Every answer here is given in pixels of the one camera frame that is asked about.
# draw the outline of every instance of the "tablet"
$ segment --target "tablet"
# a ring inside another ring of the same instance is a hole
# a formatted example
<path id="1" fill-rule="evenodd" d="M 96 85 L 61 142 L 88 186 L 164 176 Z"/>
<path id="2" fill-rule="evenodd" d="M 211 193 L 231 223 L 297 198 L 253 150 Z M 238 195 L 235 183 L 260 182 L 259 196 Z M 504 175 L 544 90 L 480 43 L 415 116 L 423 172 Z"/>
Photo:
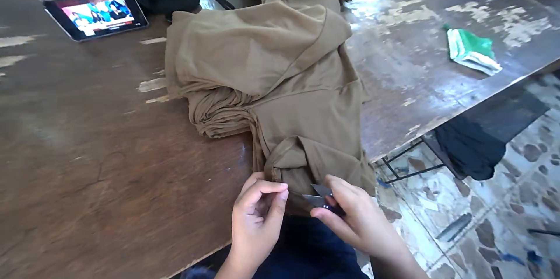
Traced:
<path id="1" fill-rule="evenodd" d="M 75 41 L 148 26 L 136 0 L 45 0 L 43 6 Z"/>

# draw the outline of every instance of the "scissors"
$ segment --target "scissors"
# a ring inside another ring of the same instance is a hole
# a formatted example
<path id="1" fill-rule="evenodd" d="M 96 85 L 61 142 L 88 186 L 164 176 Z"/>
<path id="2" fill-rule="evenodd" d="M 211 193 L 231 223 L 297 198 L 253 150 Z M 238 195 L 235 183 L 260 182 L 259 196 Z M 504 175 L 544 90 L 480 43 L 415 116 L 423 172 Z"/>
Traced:
<path id="1" fill-rule="evenodd" d="M 337 203 L 337 201 L 333 197 L 333 191 L 325 186 L 312 184 L 313 189 L 319 194 L 319 196 L 314 195 L 304 195 L 304 198 L 312 204 L 314 207 L 322 207 L 328 209 L 337 214 L 339 217 L 343 217 L 346 215 L 346 212 L 341 208 L 341 206 Z"/>

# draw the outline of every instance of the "hand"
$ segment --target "hand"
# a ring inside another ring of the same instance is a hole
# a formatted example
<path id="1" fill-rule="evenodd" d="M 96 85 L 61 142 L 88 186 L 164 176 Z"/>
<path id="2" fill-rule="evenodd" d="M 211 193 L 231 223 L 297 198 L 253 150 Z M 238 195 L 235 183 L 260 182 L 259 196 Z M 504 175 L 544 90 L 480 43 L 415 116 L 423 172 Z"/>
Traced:
<path id="1" fill-rule="evenodd" d="M 340 239 L 372 257 L 387 259 L 403 252 L 410 254 L 368 193 L 336 176 L 327 175 L 326 182 L 346 216 L 340 218 L 325 208 L 313 208 L 312 217 L 320 219 Z"/>
<path id="2" fill-rule="evenodd" d="M 231 250 L 226 263 L 238 277 L 251 277 L 280 235 L 288 185 L 263 179 L 263 172 L 253 173 L 235 200 Z"/>

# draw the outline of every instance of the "stack of pantyhose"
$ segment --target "stack of pantyhose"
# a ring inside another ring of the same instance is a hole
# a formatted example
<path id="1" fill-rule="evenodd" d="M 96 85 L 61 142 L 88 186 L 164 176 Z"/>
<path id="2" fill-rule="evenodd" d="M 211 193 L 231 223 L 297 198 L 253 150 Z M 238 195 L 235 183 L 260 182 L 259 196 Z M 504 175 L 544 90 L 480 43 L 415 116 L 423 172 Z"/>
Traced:
<path id="1" fill-rule="evenodd" d="M 177 11 L 167 30 L 171 98 L 186 97 L 198 132 L 251 131 L 253 167 L 288 183 L 288 210 L 310 205 L 327 174 L 375 194 L 360 142 L 367 99 L 344 41 L 352 32 L 338 0 L 262 0 L 230 11 Z"/>

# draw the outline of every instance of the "left hand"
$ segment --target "left hand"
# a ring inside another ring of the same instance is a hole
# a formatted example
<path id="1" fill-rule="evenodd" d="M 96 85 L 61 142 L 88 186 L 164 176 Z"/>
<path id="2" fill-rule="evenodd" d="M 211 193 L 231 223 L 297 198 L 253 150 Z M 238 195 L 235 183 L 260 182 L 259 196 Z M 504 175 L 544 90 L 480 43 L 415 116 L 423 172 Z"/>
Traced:
<path id="1" fill-rule="evenodd" d="M 231 219 L 228 262 L 235 269 L 254 273 L 270 254 L 280 235 L 287 198 L 288 185 L 264 180 L 263 172 L 253 173 L 245 182 Z"/>

